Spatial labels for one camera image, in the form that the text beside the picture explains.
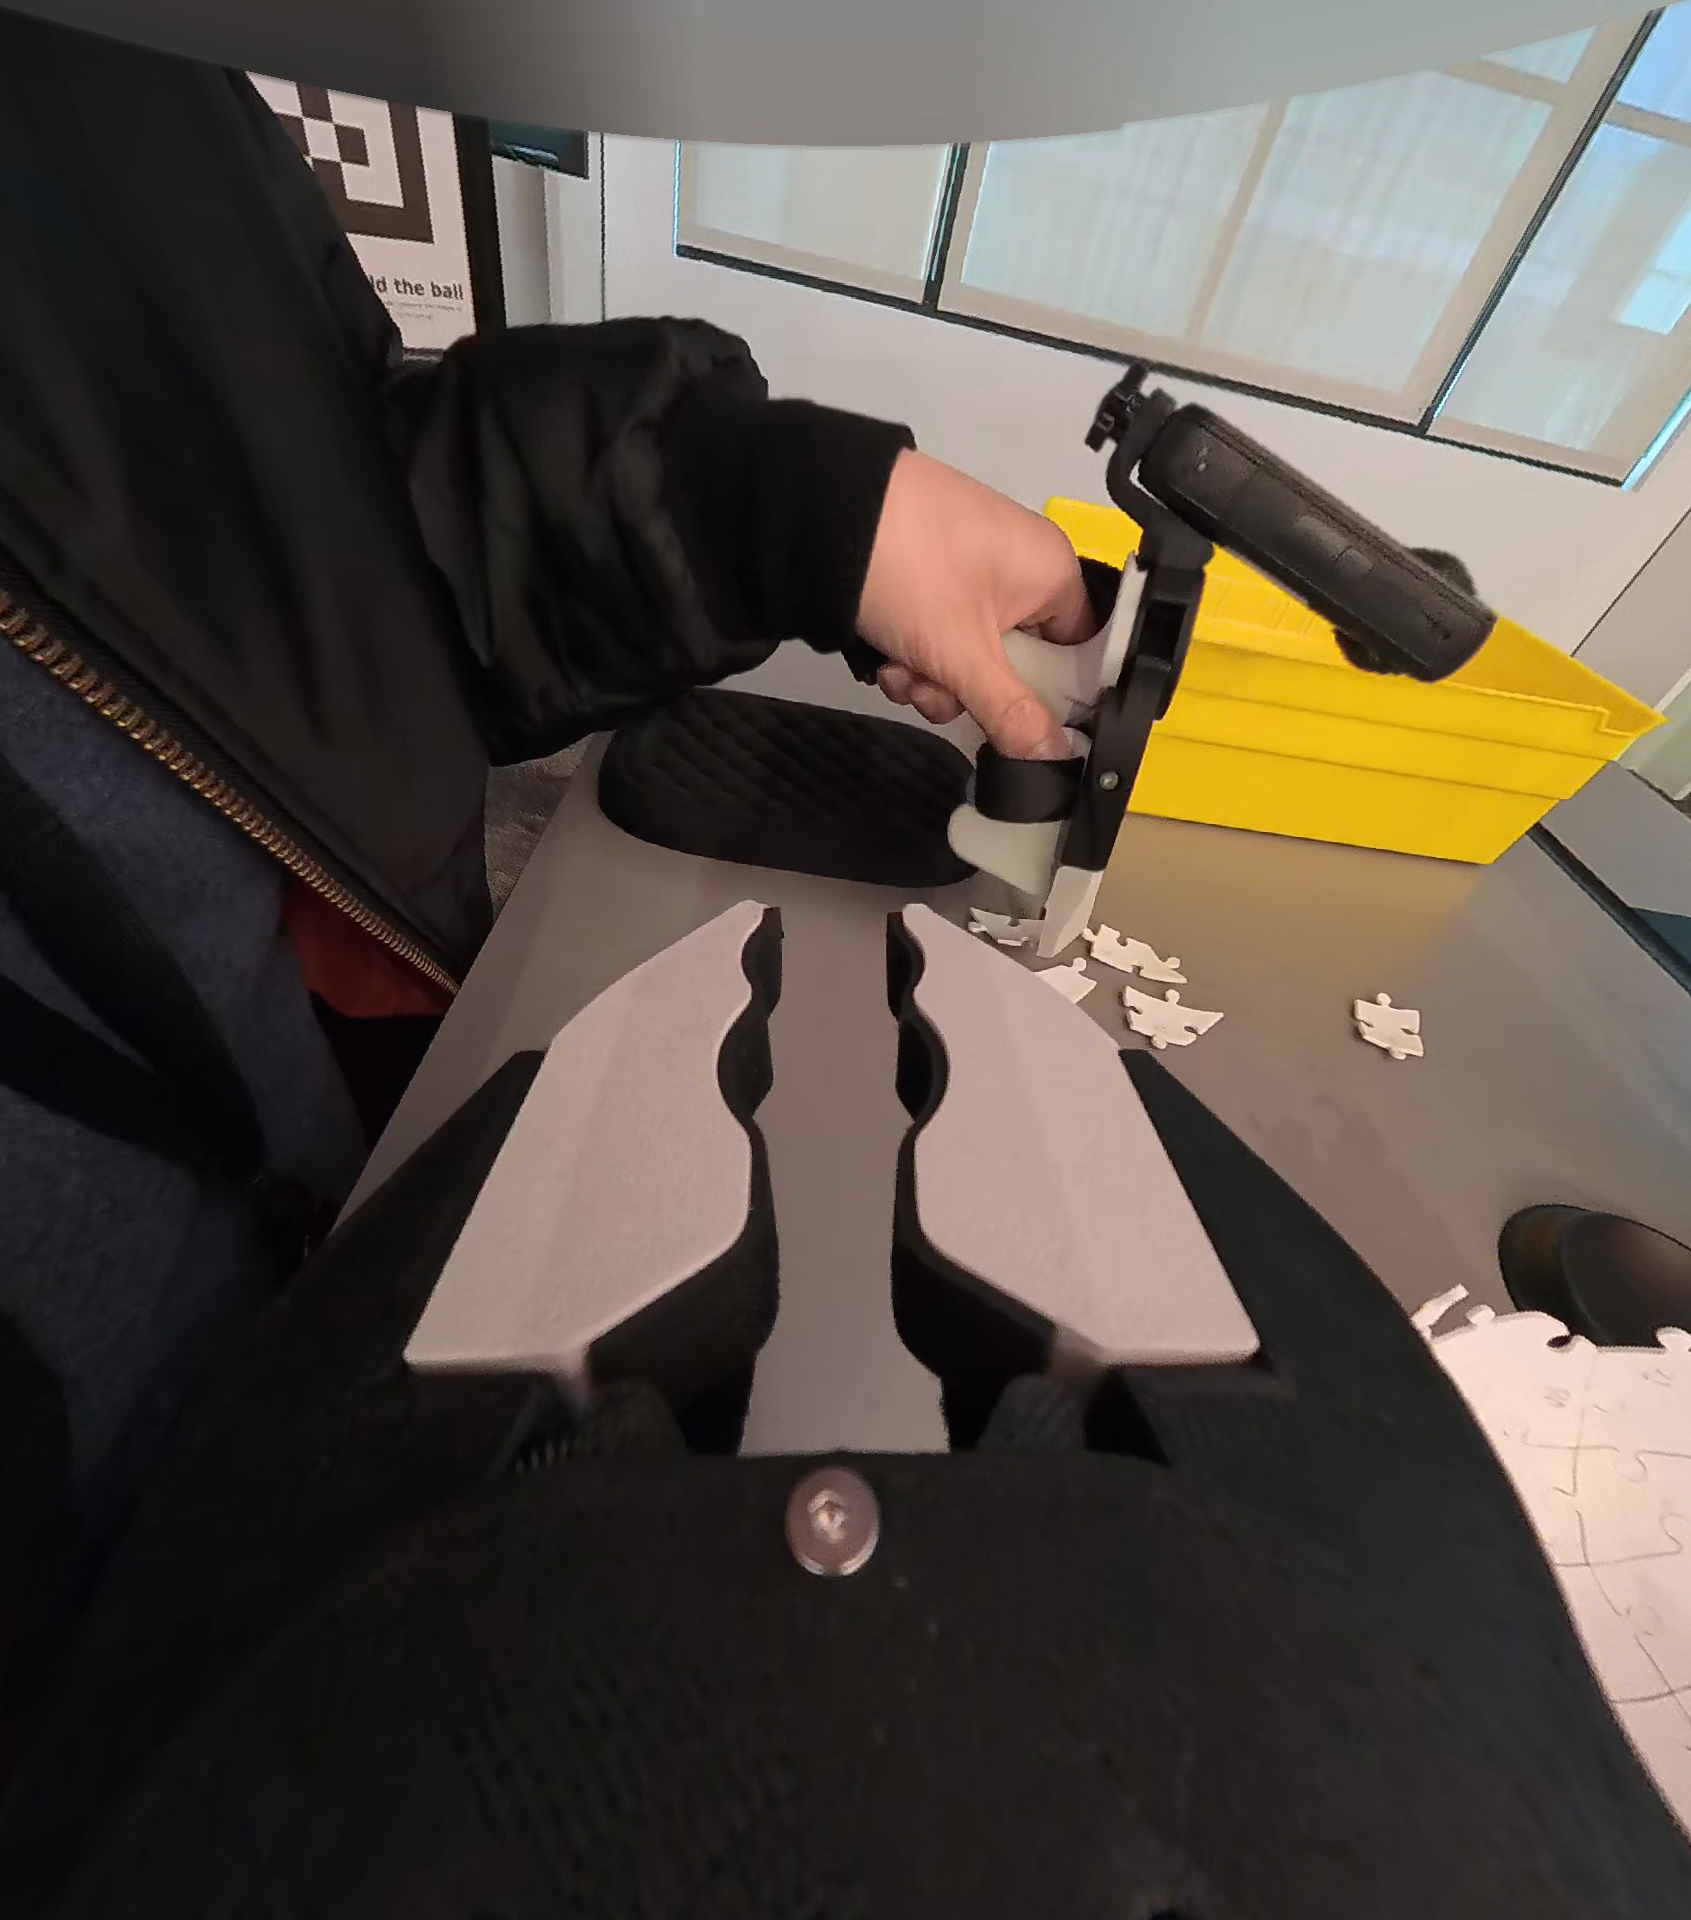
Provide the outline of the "black and white code poster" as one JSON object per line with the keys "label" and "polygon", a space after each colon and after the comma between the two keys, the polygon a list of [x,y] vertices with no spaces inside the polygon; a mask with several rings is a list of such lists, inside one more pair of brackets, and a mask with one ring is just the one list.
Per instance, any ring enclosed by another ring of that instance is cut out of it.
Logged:
{"label": "black and white code poster", "polygon": [[506,326],[480,123],[258,72],[252,83],[320,181],[408,356]]}

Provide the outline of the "black ball stand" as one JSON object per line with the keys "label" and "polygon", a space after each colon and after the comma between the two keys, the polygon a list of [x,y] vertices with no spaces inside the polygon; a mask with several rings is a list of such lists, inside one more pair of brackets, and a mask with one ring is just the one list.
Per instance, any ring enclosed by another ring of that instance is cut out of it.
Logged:
{"label": "black ball stand", "polygon": [[[1593,1344],[1659,1351],[1661,1330],[1691,1339],[1691,1249],[1639,1220],[1567,1204],[1511,1212],[1497,1237],[1511,1302]],[[1691,1355],[1677,1359],[1691,1389]]]}

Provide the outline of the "partly built puzzle ball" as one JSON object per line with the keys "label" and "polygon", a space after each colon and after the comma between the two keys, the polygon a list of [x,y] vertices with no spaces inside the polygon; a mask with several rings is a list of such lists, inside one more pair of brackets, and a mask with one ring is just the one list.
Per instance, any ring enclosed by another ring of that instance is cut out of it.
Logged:
{"label": "partly built puzzle ball", "polygon": [[1413,1314],[1509,1476],[1593,1675],[1691,1837],[1691,1335],[1597,1346],[1537,1310]]}

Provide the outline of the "yellow plastic bin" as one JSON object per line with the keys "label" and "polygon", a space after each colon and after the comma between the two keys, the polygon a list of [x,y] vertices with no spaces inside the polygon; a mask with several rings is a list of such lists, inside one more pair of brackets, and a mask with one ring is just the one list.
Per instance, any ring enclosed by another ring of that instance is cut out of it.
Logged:
{"label": "yellow plastic bin", "polygon": [[1217,550],[1129,810],[1487,865],[1661,722],[1507,619],[1449,680],[1365,675],[1321,619]]}

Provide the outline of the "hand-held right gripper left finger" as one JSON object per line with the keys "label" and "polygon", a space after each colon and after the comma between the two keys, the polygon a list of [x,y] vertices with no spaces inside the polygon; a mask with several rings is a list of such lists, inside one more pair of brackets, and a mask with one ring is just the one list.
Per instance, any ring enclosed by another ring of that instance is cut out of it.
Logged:
{"label": "hand-held right gripper left finger", "polygon": [[744,901],[564,1025],[404,1361],[424,1377],[720,1381],[776,1319],[756,1124],[782,916]]}

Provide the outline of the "person's left forearm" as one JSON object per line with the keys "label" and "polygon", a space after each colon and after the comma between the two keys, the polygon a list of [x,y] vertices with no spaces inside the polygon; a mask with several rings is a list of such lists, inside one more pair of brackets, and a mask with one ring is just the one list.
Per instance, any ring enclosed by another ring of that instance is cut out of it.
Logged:
{"label": "person's left forearm", "polygon": [[630,319],[468,338],[380,390],[496,764],[550,757],[858,612],[912,432],[774,398],[744,340]]}

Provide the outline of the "large window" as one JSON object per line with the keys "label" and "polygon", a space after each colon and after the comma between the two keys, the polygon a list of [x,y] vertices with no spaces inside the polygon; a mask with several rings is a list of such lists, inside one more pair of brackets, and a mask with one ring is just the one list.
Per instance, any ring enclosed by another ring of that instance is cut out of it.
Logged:
{"label": "large window", "polygon": [[1691,421],[1691,5],[1093,135],[684,143],[674,245],[1633,485]]}

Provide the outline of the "person's jacketed torso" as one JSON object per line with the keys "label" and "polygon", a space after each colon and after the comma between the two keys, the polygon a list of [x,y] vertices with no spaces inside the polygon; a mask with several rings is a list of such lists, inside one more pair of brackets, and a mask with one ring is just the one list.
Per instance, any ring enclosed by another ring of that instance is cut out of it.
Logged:
{"label": "person's jacketed torso", "polygon": [[0,8],[0,1777],[490,923],[398,363],[248,78]]}

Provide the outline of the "person's left hand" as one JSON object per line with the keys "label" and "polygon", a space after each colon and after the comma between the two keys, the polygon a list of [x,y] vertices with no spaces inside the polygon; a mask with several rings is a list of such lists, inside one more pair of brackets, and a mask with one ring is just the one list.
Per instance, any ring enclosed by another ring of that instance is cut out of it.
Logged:
{"label": "person's left hand", "polygon": [[1047,518],[904,449],[858,609],[882,695],[936,726],[972,718],[1003,757],[1067,758],[1059,725],[1005,656],[1013,631],[1057,646],[1095,635],[1071,544]]}

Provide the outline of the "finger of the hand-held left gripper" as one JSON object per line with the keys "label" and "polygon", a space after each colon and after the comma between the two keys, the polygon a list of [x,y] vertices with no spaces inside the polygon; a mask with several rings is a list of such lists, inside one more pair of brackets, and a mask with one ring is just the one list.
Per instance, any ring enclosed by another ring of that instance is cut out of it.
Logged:
{"label": "finger of the hand-held left gripper", "polygon": [[1053,866],[1035,947],[1039,958],[1057,958],[1085,932],[1087,924],[1093,923],[1107,865],[1105,860],[1097,866],[1075,866],[1067,862]]}

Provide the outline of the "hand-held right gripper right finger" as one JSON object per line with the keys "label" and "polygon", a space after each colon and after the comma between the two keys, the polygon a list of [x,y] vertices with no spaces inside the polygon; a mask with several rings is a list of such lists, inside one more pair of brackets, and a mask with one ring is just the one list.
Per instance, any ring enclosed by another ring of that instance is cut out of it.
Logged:
{"label": "hand-held right gripper right finger", "polygon": [[922,903],[888,921],[888,992],[908,1352],[940,1381],[1251,1361],[1241,1299],[1083,1004]]}

